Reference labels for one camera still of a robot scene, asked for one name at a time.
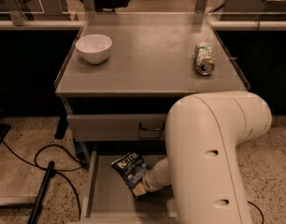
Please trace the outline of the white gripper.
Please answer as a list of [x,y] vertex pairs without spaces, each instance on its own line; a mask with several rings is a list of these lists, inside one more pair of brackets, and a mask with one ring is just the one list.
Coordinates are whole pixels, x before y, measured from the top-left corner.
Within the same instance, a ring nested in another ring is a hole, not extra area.
[[167,158],[158,161],[148,170],[142,178],[142,183],[138,183],[133,189],[133,194],[136,198],[145,195],[147,191],[155,192],[166,186],[170,186],[172,179]]

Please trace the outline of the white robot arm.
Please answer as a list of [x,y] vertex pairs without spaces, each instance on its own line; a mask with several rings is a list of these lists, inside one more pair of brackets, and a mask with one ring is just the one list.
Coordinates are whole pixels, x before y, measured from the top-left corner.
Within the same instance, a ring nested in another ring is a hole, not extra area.
[[166,117],[166,158],[144,176],[146,188],[172,186],[178,224],[252,224],[236,146],[271,122],[268,104],[248,91],[181,98]]

